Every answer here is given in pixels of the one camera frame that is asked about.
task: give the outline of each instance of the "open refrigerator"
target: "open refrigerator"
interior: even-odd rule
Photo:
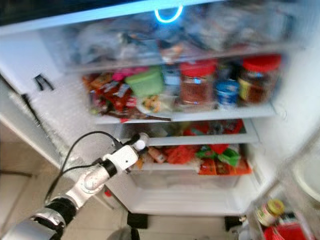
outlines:
[[[247,214],[248,218],[252,217],[249,223],[253,234],[257,234],[255,239],[263,239],[257,237],[261,232],[254,232],[254,226],[258,228],[258,225],[255,225],[254,209],[279,182],[285,186],[288,199],[295,196],[286,183],[296,185],[300,190],[308,189],[309,198],[311,194],[313,200],[319,197],[320,179],[315,172],[307,171],[316,169],[312,166],[319,162],[316,154],[319,150],[314,150],[313,161],[301,161],[300,165],[296,163],[297,159],[302,158],[304,146],[317,134],[320,124],[320,86],[317,74],[320,55],[320,5],[316,0],[256,0],[246,4],[242,1],[146,0],[99,5],[92,9],[80,7],[80,10],[64,15],[57,14],[10,24],[4,22],[0,27],[0,72],[9,86],[1,83],[1,121],[57,167],[73,141],[89,131],[105,131],[124,141],[137,131],[159,129],[167,125],[167,122],[161,120],[148,119],[131,119],[121,123],[116,117],[90,114],[81,77],[84,74],[118,68],[167,64],[168,59],[163,58],[157,51],[154,35],[148,35],[148,28],[152,28],[155,24],[153,21],[156,21],[154,10],[183,6],[185,14],[177,20],[187,19],[190,26],[196,26],[200,21],[197,14],[201,14],[199,11],[203,6],[210,8],[228,2],[234,2],[241,11],[250,5],[253,14],[252,18],[248,19],[261,20],[255,22],[252,28],[260,30],[260,24],[267,26],[262,29],[266,30],[268,41],[263,39],[241,47],[226,46],[217,41],[211,49],[187,48],[170,62],[282,54],[284,67],[280,84],[277,85],[272,99],[264,104],[242,106],[227,111],[213,109],[173,113],[170,122],[173,125],[187,121],[211,123],[217,120],[242,119],[244,131],[231,135],[156,136],[151,137],[150,145],[244,144],[247,161],[252,169],[251,174],[202,176],[197,174],[197,168],[192,165],[145,164],[143,169],[133,169],[130,174],[116,176],[106,185],[132,213],[186,216]],[[290,15],[291,19],[290,24],[286,23],[288,33],[282,37],[279,37],[279,33],[283,33],[284,29],[282,26],[278,26],[280,29],[276,28],[279,23],[284,24],[284,19],[273,15],[271,10],[275,10],[275,6],[277,10],[280,8]],[[141,26],[145,29],[145,43],[147,42],[148,46],[150,44],[150,49],[155,51],[146,55],[135,49],[132,55],[124,54],[117,59],[98,57],[91,61],[86,58],[86,54],[79,53],[77,46],[70,44],[75,41],[79,31],[87,29],[88,26],[98,25],[100,28],[100,24],[107,26],[114,23],[116,27],[124,28],[123,22],[127,23],[128,19],[132,18],[138,19],[141,24],[144,22]],[[175,22],[170,23],[168,28],[172,28],[170,36],[163,36],[167,34],[165,31],[158,32],[157,36],[174,39],[175,34],[178,34]],[[39,91],[39,86],[34,81],[39,74],[50,80],[54,90]],[[35,120],[19,96],[23,94],[28,95],[38,119]],[[74,166],[90,163],[112,150],[111,142],[105,138],[89,137],[75,149],[69,164]],[[77,176],[76,171],[69,175],[73,179],[77,179]],[[299,206],[300,200],[295,200],[297,203],[292,201],[293,207]],[[309,210],[308,213],[313,215],[313,218],[309,219],[319,222],[319,211]],[[319,232],[315,232],[315,228],[311,229],[319,239]]]

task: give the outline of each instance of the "jar of chili sauce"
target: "jar of chili sauce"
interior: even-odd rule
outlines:
[[[183,104],[206,105],[214,99],[215,59],[180,64],[180,99]]]
[[[238,78],[241,100],[246,104],[267,102],[277,83],[280,64],[279,54],[245,58]]]

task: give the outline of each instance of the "blue yogurt cup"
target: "blue yogurt cup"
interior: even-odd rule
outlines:
[[[233,80],[222,81],[216,85],[219,109],[234,109],[237,107],[239,83]]]

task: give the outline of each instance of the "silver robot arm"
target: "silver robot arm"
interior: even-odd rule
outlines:
[[[149,137],[140,133],[134,141],[113,154],[103,156],[103,162],[83,173],[66,193],[54,198],[33,216],[11,228],[3,240],[59,240],[65,228],[75,218],[89,198],[97,194],[108,179],[126,171],[138,160],[138,152],[148,146]]]

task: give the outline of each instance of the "pink package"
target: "pink package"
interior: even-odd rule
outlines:
[[[138,66],[138,67],[129,67],[129,68],[122,68],[117,70],[113,76],[112,80],[120,82],[126,77],[129,77],[131,75],[139,74],[142,72],[148,71],[149,67],[147,66]]]

